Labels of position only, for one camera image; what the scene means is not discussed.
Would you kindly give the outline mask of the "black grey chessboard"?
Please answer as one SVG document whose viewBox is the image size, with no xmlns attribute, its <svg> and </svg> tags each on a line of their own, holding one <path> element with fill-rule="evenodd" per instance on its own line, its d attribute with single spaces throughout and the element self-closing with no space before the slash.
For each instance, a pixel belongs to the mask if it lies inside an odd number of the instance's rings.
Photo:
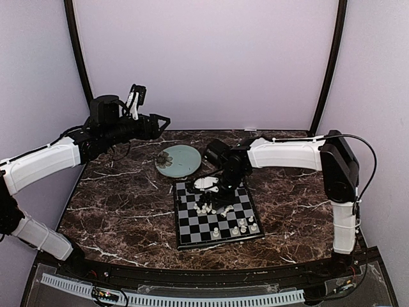
<svg viewBox="0 0 409 307">
<path fill-rule="evenodd" d="M 265 236 L 260 218 L 254 205 L 250 191 L 246 183 L 242 182 L 236 189 L 236 203 L 234 209 L 230 210 L 226 217 L 220 214 L 198 214 L 194 209 L 180 210 L 176 205 L 178 195 L 185 193 L 199 194 L 190 188 L 191 182 L 179 181 L 173 184 L 174 214 L 176 227 L 177 249 L 193 249 L 214 246 L 220 243 L 238 242 L 243 240 L 258 239 Z M 253 216 L 258 225 L 258 231 L 251 233 L 249 218 Z M 247 231 L 242 233 L 239 224 L 241 218 L 245 219 Z M 237 226 L 239 235 L 232 236 L 231 230 Z M 220 231 L 220 237 L 212 237 L 214 228 Z"/>
</svg>

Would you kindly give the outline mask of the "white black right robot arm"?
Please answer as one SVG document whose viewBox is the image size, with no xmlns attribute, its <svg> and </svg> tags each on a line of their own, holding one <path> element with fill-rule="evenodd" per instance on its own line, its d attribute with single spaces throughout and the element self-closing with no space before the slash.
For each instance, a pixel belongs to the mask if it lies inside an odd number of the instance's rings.
<svg viewBox="0 0 409 307">
<path fill-rule="evenodd" d="M 282 167 L 320 171 L 325 194 L 333 209 L 333 251 L 326 272 L 338 278 L 351 266 L 348 256 L 355 246 L 359 163 L 342 134 L 331 130 L 326 136 L 277 139 L 247 138 L 236 146 L 215 139 L 207 145 L 204 158 L 217 167 L 217 175 L 197 179 L 194 187 L 213 193 L 219 205 L 228 199 L 256 168 Z"/>
</svg>

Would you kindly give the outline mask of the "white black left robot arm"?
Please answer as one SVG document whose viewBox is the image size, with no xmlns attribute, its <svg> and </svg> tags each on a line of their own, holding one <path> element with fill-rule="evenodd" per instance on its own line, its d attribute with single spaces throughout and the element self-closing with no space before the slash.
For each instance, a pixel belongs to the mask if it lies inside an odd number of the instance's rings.
<svg viewBox="0 0 409 307">
<path fill-rule="evenodd" d="M 19 209 L 14 196 L 49 175 L 95 160 L 114 145 L 133 139 L 159 138 L 171 120 L 158 114 L 139 114 L 138 108 L 143 101 L 144 96 L 139 92 L 131 94 L 128 103 L 116 95 L 97 97 L 90 102 L 90 114 L 83 125 L 66 130 L 47 145 L 2 160 L 1 235 L 12 235 L 65 261 L 66 270 L 75 278 L 86 278 L 90 265 L 73 254 L 74 244 Z"/>
</svg>

